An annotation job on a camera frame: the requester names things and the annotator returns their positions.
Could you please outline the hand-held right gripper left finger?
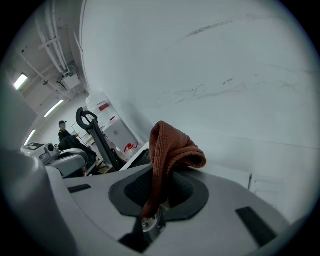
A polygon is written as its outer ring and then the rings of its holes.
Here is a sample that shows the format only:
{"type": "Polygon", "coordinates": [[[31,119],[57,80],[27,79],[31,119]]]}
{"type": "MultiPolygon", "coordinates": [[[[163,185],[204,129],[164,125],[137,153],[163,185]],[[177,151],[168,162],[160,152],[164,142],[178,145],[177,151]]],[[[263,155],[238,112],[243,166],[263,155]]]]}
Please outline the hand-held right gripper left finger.
{"type": "Polygon", "coordinates": [[[63,179],[47,167],[57,208],[77,247],[145,247],[139,215],[125,216],[110,200],[116,183],[150,171],[150,165],[105,175],[63,179]]]}

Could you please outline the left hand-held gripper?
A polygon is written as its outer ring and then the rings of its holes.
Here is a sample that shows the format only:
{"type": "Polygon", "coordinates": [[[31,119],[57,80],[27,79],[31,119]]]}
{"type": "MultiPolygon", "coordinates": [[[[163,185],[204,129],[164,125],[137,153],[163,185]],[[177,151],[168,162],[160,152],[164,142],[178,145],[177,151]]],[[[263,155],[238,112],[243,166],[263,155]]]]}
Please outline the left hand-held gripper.
{"type": "Polygon", "coordinates": [[[88,174],[88,156],[81,149],[60,150],[52,143],[31,142],[20,150],[29,157],[39,159],[45,166],[58,169],[63,178],[85,177],[88,174]]]}

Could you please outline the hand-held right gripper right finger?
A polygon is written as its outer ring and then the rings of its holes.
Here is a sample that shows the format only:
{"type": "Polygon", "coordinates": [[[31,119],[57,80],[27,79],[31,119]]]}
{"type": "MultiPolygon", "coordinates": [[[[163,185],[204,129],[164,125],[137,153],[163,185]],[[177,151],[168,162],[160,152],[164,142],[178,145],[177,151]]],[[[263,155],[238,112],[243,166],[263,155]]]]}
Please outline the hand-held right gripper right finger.
{"type": "Polygon", "coordinates": [[[259,248],[236,213],[250,207],[278,235],[289,227],[287,219],[256,194],[229,179],[192,168],[184,177],[203,182],[209,191],[204,208],[193,218],[168,222],[144,252],[147,256],[244,256],[259,248]]]}

